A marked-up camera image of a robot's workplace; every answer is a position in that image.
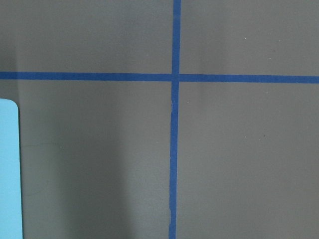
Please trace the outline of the blue tape grid lines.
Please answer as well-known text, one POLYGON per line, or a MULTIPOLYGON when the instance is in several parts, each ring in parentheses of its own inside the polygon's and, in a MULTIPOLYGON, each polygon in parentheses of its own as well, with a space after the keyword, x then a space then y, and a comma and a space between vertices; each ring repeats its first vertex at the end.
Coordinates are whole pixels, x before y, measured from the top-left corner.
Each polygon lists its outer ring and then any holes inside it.
POLYGON ((80 73, 1 71, 2 80, 62 80, 62 81, 143 81, 171 83, 170 151, 169 151, 169 227, 168 238, 175 239, 177 218, 177 165, 178 165, 178 112, 179 85, 181 82, 229 83, 291 83, 317 84, 318 76, 298 75, 216 75, 180 73, 180 0, 173 1, 171 73, 80 73))

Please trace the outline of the light blue plastic bin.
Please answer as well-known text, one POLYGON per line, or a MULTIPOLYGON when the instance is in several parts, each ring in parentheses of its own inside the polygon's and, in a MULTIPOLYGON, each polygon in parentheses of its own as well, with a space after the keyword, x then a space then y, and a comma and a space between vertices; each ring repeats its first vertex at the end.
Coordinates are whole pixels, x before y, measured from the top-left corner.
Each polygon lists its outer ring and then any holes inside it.
POLYGON ((18 107, 0 100, 0 237, 21 239, 21 185, 18 107))

